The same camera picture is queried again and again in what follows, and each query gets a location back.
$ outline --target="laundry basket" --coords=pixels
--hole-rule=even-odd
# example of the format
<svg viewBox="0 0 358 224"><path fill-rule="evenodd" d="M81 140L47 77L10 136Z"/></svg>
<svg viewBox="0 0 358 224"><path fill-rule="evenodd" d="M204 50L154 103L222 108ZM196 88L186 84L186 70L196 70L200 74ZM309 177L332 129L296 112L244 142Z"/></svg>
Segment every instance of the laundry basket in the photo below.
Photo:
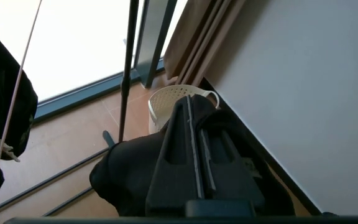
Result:
<svg viewBox="0 0 358 224"><path fill-rule="evenodd" d="M173 106L180 98L194 94L207 97L213 94L216 107L219 106L219 96L213 91L206 91L192 85L172 85L156 91L149 99L149 133L159 131L171 117Z"/></svg>

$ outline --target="wire hanger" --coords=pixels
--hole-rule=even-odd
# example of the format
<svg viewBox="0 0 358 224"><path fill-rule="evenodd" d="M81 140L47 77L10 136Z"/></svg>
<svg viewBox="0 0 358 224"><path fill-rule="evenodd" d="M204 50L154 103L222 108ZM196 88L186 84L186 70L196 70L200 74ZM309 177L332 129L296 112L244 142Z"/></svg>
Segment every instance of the wire hanger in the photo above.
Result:
<svg viewBox="0 0 358 224"><path fill-rule="evenodd" d="M27 45L26 45L25 50L24 50L24 55L23 55L22 63L20 64L19 73L18 73L18 75L17 75L16 84L15 84L15 89L13 90L11 105L9 106L9 111L8 111L8 113L7 113L7 118L6 118L6 122L5 122L4 132L2 133L2 138L1 138L1 143L0 143L0 160L1 160L2 152L3 152L3 148L4 148L4 145L5 145L5 139L6 139L7 131L8 131L8 129L9 129L9 122L11 121L13 106L15 105L17 90L18 90L18 88L19 88L19 84L20 84L20 80L21 80L21 76L22 76L22 72L23 72L23 65L24 65L25 57L26 57L27 51L28 51L28 49L29 49L29 45L30 45L32 33L33 33L33 31L34 31L34 26L35 26L35 22L36 22L37 17L38 17L38 13L39 13L39 11L40 11L41 3L42 3L42 0L40 0L40 3L39 3L39 5L38 5L37 12L36 12L36 14L35 14L34 21L33 21L33 23L32 23L32 27L31 27L31 31L30 31L30 36L29 36L29 39L27 40Z"/></svg>

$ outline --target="drying rack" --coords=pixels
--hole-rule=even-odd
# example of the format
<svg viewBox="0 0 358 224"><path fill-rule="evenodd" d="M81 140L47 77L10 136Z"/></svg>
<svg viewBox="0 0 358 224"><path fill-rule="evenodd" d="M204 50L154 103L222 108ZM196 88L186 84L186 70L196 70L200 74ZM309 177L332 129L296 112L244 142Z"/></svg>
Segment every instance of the drying rack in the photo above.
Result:
<svg viewBox="0 0 358 224"><path fill-rule="evenodd" d="M125 120L126 120L126 110L127 110L127 102L129 96L129 89L131 87L131 65L132 65L132 53L134 50L134 41L135 41L135 28L136 28L136 19L137 19L137 11L139 8L139 0L131 0L129 6L129 20L128 20L128 30L127 30L127 44L126 44L126 55L125 55L125 66L124 66L124 74L122 76L121 81L121 113L120 113L120 122L119 122L119 142L123 140L124 136L124 128L125 128ZM67 174L72 173L73 171L83 167L84 165L94 161L95 159L105 155L108 150L115 145L111 135L108 131L103 131L103 138L107 142L108 147L105 149L100 150L99 152L93 154L92 156L83 159L82 161L70 166L69 168L55 174L54 176L42 181L41 183L27 189L26 191L6 200L5 202L0 204L0 212L3 208L12 205L14 202L21 200L24 197L30 196L36 193L37 190L46 187L52 184L54 181L61 179ZM49 212L45 213L43 216L52 216L62 210L63 208L67 207L74 201L82 198L84 195L90 193L92 191L92 187L89 187L76 196L68 199L67 201L61 203L59 206L53 208Z"/></svg>

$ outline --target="wall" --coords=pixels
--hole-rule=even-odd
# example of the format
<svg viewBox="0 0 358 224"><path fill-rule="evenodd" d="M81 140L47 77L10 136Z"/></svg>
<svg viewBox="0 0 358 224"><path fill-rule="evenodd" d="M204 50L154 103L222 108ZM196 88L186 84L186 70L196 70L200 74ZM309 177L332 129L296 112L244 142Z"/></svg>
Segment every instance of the wall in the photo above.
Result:
<svg viewBox="0 0 358 224"><path fill-rule="evenodd" d="M321 211L358 214L358 1L247 1L207 79Z"/></svg>

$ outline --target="curtain fold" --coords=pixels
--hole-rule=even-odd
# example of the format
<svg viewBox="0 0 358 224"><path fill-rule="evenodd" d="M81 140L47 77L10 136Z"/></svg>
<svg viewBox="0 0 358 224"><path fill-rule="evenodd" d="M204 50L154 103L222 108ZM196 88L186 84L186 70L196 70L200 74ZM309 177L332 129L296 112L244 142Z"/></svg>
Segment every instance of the curtain fold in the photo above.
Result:
<svg viewBox="0 0 358 224"><path fill-rule="evenodd" d="M198 86L246 0L188 0L163 61L168 79Z"/></svg>

